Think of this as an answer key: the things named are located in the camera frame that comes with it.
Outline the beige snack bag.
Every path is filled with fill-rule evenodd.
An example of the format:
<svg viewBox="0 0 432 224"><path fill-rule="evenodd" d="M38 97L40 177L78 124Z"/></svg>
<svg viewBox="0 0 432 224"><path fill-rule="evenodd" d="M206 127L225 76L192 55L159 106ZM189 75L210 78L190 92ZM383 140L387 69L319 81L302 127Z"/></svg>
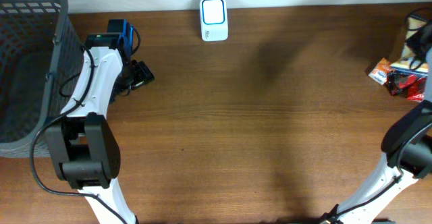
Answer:
<svg viewBox="0 0 432 224"><path fill-rule="evenodd" d="M404 20L403 44L400 57L391 63L394 71L426 76L429 66L426 55L431 48L431 23L418 15L408 15Z"/></svg>

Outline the red candy bag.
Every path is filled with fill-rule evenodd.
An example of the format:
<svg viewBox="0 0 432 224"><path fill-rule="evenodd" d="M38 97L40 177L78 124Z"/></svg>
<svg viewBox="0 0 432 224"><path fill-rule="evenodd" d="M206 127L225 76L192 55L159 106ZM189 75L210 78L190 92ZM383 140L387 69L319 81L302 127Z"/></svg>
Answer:
<svg viewBox="0 0 432 224"><path fill-rule="evenodd" d="M409 101L421 102L424 99L426 78L420 78L408 88L407 99Z"/></svg>

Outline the small orange tissue pack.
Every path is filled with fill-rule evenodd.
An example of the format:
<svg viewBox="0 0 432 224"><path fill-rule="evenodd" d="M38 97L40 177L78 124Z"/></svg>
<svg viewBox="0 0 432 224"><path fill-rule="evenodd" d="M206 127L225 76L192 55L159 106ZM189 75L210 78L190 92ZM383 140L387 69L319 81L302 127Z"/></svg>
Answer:
<svg viewBox="0 0 432 224"><path fill-rule="evenodd" d="M386 59L381 59L369 72L368 77L380 85L387 83L388 76L393 72L391 63Z"/></svg>

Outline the black and red snack packet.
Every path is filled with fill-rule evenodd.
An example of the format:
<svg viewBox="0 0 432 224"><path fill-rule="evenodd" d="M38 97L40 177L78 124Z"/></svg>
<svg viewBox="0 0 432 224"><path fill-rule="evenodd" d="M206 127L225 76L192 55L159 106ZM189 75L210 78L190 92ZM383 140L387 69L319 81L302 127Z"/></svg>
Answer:
<svg viewBox="0 0 432 224"><path fill-rule="evenodd" d="M412 86L418 79L420 79L420 77L415 74L390 72L387 75L387 87L390 94L395 96Z"/></svg>

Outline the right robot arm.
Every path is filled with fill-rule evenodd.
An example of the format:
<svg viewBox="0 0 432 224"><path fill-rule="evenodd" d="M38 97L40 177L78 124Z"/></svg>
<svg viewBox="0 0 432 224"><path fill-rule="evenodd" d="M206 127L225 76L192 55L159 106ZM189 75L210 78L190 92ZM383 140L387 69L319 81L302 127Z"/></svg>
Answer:
<svg viewBox="0 0 432 224"><path fill-rule="evenodd" d="M381 159L359 189L320 223L372 223L403 190L431 174L431 71L424 99L387 131L381 143Z"/></svg>

